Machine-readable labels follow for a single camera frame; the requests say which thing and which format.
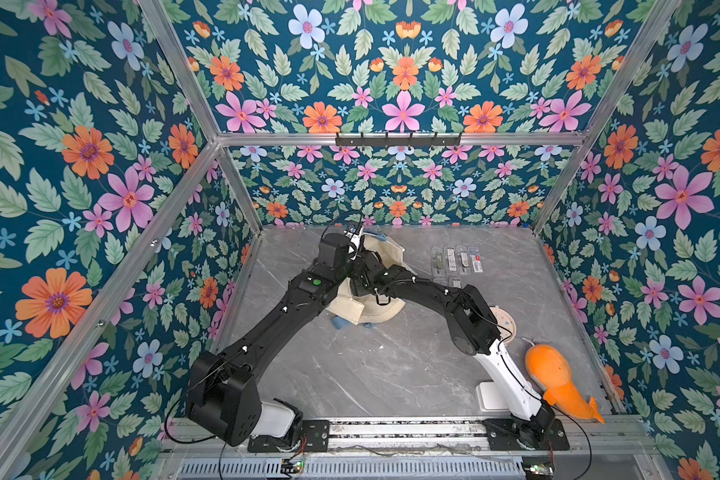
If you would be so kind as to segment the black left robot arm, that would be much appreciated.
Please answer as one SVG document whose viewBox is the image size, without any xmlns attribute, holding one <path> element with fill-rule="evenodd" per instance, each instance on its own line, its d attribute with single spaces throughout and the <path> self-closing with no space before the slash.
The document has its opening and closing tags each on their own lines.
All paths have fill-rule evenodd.
<svg viewBox="0 0 720 480">
<path fill-rule="evenodd" d="M 263 402 L 258 382 L 290 340 L 337 297 L 362 247 L 361 231 L 323 235 L 317 257 L 288 281 L 282 299 L 259 323 L 222 351 L 195 360 L 185 417 L 229 446 L 256 436 L 285 451 L 296 448 L 303 414 L 285 401 Z"/>
</svg>

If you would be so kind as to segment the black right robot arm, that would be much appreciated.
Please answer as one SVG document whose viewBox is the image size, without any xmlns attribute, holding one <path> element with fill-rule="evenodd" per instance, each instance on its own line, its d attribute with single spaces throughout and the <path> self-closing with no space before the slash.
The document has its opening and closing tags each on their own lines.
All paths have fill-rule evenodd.
<svg viewBox="0 0 720 480">
<path fill-rule="evenodd" d="M 474 357 L 497 386 L 518 442 L 535 448 L 548 441 L 556 420 L 554 410 L 511 358 L 502 327 L 477 288 L 450 287 L 399 265 L 387 267 L 380 255 L 370 250 L 361 251 L 354 261 L 353 280 L 364 293 L 413 302 L 441 315 L 455 347 Z"/>
</svg>

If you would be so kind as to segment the clear green compass set case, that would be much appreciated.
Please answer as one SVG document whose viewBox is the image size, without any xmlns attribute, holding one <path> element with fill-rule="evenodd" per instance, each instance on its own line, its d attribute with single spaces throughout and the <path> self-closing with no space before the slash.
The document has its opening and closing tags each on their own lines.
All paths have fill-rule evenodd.
<svg viewBox="0 0 720 480">
<path fill-rule="evenodd" d="M 435 246 L 431 249 L 431 271 L 434 277 L 444 277 L 447 269 L 443 248 Z"/>
</svg>

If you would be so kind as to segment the cream floral canvas tote bag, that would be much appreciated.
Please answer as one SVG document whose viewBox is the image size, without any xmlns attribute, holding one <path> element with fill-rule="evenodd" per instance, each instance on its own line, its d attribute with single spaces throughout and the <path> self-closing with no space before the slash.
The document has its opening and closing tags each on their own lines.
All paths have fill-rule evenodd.
<svg viewBox="0 0 720 480">
<path fill-rule="evenodd" d="M 384 267 L 400 266 L 413 272 L 404 261 L 405 248 L 383 233 L 364 233 L 363 246 L 377 253 Z M 392 319 L 404 306 L 405 301 L 401 299 L 362 293 L 360 281 L 348 278 L 340 284 L 337 296 L 327 306 L 327 311 L 353 325 L 378 324 Z"/>
</svg>

